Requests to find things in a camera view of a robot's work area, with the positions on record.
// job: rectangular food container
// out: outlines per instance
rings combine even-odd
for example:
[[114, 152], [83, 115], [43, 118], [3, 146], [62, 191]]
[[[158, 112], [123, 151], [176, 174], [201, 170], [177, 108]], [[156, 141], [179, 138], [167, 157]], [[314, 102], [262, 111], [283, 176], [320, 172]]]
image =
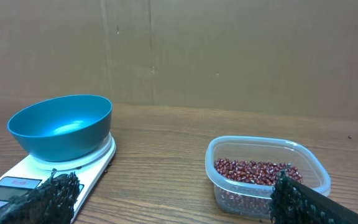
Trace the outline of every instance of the rectangular food container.
[[303, 183], [328, 196], [331, 178], [307, 148], [284, 139], [250, 136], [221, 136], [212, 140], [205, 156], [205, 169], [214, 183], [216, 203], [226, 212], [269, 218], [273, 187], [227, 179], [214, 168], [218, 159], [287, 163], [298, 168]]

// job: white digital scale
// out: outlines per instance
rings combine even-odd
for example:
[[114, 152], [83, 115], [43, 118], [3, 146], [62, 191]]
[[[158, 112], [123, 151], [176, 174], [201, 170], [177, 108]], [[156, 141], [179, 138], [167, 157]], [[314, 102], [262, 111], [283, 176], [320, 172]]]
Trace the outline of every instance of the white digital scale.
[[97, 149], [72, 161], [46, 162], [28, 155], [0, 177], [0, 207], [7, 204], [12, 196], [24, 195], [45, 182], [52, 169], [57, 170], [55, 177], [75, 172], [80, 181], [80, 194], [74, 205], [73, 223], [91, 190], [107, 172], [115, 152], [116, 143], [109, 133]]

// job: bowl rim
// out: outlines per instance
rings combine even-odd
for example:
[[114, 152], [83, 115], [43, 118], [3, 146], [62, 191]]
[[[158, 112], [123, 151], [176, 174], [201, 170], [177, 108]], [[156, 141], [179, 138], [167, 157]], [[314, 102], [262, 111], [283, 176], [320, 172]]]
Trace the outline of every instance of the bowl rim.
[[315, 165], [318, 168], [318, 172], [320, 172], [323, 176], [323, 183], [319, 187], [313, 187], [312, 189], [317, 191], [320, 194], [323, 194], [324, 196], [328, 196], [331, 191], [331, 178], [327, 172], [327, 170], [323, 167], [323, 165], [320, 163], [320, 161], [316, 158], [316, 156], [306, 147], [302, 146], [301, 144], [298, 144], [293, 141], [289, 141], [286, 139], [277, 139], [277, 138], [265, 138], [265, 137], [257, 137], [257, 136], [220, 136], [215, 139], [213, 139], [209, 145], [208, 149], [206, 151], [205, 155], [205, 170], [207, 173], [207, 176], [209, 179], [218, 187], [232, 192], [236, 194], [245, 194], [244, 191], [247, 189], [255, 189], [255, 190], [263, 190], [266, 192], [273, 192], [273, 186], [266, 186], [266, 185], [256, 185], [256, 184], [248, 184], [243, 182], [238, 182], [235, 180], [227, 179], [223, 177], [221, 174], [219, 174], [216, 169], [214, 168], [213, 164], [213, 148], [215, 145], [226, 142], [226, 141], [232, 141], [232, 140], [240, 140], [240, 141], [259, 141], [259, 142], [269, 142], [274, 143], [278, 145], [282, 145], [283, 147], [288, 146], [296, 149], [297, 151], [302, 152], [303, 154], [307, 154], [308, 160], [310, 162], [315, 163]]
[[[52, 135], [45, 135], [45, 136], [34, 136], [34, 135], [19, 134], [19, 133], [13, 131], [13, 130], [9, 127], [9, 124], [11, 123], [12, 119], [13, 119], [15, 116], [17, 116], [19, 113], [23, 112], [24, 110], [27, 110], [27, 109], [29, 109], [29, 108], [31, 108], [31, 107], [33, 107], [33, 106], [39, 105], [39, 104], [41, 104], [41, 103], [45, 103], [45, 102], [47, 102], [47, 101], [56, 100], [56, 99], [60, 99], [60, 98], [74, 97], [74, 96], [95, 96], [95, 97], [98, 97], [98, 98], [102, 98], [102, 99], [106, 100], [106, 101], [109, 103], [110, 109], [108, 110], [108, 112], [107, 112], [104, 116], [102, 116], [99, 120], [93, 122], [92, 124], [89, 124], [89, 125], [87, 125], [87, 126], [81, 128], [81, 129], [77, 129], [77, 130], [74, 130], [74, 131], [69, 131], [69, 132], [67, 132], [67, 133], [52, 134]], [[9, 131], [11, 134], [15, 135], [15, 136], [20, 136], [20, 137], [24, 137], [24, 138], [49, 138], [49, 137], [63, 136], [63, 135], [66, 135], [66, 134], [75, 133], [75, 132], [77, 132], [77, 131], [80, 131], [80, 130], [82, 130], [82, 129], [85, 129], [85, 128], [87, 128], [87, 127], [90, 127], [90, 126], [92, 126], [92, 125], [94, 125], [94, 124], [100, 122], [100, 121], [103, 120], [104, 118], [106, 118], [106, 117], [111, 113], [111, 111], [112, 111], [112, 102], [111, 102], [109, 99], [107, 99], [106, 97], [104, 97], [104, 96], [92, 95], [92, 94], [65, 95], [65, 96], [58, 96], [58, 97], [54, 97], [54, 98], [51, 98], [51, 99], [43, 100], [43, 101], [34, 103], [34, 104], [30, 105], [30, 106], [26, 106], [25, 108], [23, 108], [23, 109], [21, 109], [20, 111], [18, 111], [17, 113], [15, 113], [15, 114], [9, 119], [9, 121], [8, 121], [7, 124], [6, 124], [6, 126], [7, 126], [8, 131]]]

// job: blue bowl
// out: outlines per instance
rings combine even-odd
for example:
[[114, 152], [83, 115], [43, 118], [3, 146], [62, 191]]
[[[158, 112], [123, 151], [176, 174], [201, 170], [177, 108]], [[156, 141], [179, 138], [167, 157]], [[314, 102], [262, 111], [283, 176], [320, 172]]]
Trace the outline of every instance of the blue bowl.
[[71, 95], [29, 106], [7, 123], [32, 156], [69, 161], [95, 150], [110, 132], [112, 103], [102, 96]]

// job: wood grain tabletop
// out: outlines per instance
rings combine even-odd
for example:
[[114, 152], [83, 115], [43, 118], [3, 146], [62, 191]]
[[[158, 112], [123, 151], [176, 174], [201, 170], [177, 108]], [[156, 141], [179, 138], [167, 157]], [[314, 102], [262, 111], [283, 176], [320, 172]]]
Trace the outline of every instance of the wood grain tabletop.
[[[39, 100], [0, 96], [0, 176], [27, 155], [8, 119]], [[116, 156], [76, 223], [270, 223], [216, 205], [204, 157], [223, 135], [304, 145], [331, 176], [329, 198], [358, 213], [358, 121], [114, 104], [111, 132]]]

